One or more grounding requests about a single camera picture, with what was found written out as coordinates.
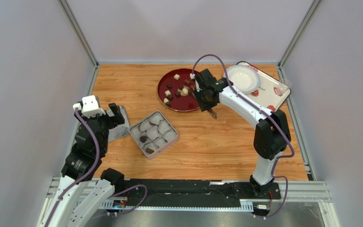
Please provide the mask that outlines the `dark chocolate bottom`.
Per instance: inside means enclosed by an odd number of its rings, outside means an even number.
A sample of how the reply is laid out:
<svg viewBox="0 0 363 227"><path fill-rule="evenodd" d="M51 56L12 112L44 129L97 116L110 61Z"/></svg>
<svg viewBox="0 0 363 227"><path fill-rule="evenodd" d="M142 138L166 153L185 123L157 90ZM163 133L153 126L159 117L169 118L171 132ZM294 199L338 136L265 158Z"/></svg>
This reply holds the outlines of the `dark chocolate bottom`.
<svg viewBox="0 0 363 227"><path fill-rule="evenodd" d="M139 140L140 142L145 143L147 141L147 136L141 136Z"/></svg>

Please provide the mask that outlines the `metal tongs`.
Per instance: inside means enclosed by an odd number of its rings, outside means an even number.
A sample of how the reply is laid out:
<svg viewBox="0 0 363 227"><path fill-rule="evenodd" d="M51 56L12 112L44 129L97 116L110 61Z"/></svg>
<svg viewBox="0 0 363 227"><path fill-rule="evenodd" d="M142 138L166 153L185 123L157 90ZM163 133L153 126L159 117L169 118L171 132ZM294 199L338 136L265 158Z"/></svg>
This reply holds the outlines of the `metal tongs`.
<svg viewBox="0 0 363 227"><path fill-rule="evenodd" d="M200 90L199 92L192 92L201 112L208 112L213 119L217 119L217 113L213 110L217 106L218 100L212 90Z"/></svg>

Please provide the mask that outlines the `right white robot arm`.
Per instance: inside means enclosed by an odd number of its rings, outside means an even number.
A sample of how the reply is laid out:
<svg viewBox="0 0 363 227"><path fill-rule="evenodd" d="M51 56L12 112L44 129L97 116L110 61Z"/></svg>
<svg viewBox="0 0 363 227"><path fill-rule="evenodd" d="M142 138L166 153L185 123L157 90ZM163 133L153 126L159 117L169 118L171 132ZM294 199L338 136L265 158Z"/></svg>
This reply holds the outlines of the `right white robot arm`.
<svg viewBox="0 0 363 227"><path fill-rule="evenodd" d="M250 184L257 191L268 189L275 179L277 162L286 148L291 148L291 135L286 114L281 110L262 107L240 92L226 77L217 80L208 69L197 74L191 73L195 83L193 90L201 111L217 118L213 110L223 104L243 119L255 130L253 146L258 154L256 168L250 177Z"/></svg>

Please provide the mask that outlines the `square tin box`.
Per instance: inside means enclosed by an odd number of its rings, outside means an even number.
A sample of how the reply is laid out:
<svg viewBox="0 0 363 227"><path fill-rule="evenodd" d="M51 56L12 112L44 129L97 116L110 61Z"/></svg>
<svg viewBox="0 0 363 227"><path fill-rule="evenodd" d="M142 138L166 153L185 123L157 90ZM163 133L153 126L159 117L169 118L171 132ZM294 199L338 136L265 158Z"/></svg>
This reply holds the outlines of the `square tin box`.
<svg viewBox="0 0 363 227"><path fill-rule="evenodd" d="M179 134L160 111L155 111L130 127L130 135L143 155L152 160L176 144ZM141 136L147 136L145 143L140 142ZM147 148L155 150L153 154Z"/></svg>

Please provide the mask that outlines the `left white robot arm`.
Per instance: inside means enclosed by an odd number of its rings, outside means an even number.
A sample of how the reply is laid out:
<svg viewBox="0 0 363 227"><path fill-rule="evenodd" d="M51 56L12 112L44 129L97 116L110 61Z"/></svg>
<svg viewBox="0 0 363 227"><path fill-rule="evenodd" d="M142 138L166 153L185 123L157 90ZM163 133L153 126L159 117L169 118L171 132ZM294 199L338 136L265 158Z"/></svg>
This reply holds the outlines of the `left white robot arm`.
<svg viewBox="0 0 363 227"><path fill-rule="evenodd" d="M95 115L83 113L86 103L78 102L74 116L80 122L75 143L66 157L56 194L42 219L41 227L84 227L101 204L123 185L124 175L111 168L95 183L93 190L78 202L102 163L108 148L110 130L124 125L127 119L123 106L109 104L103 110L94 101Z"/></svg>

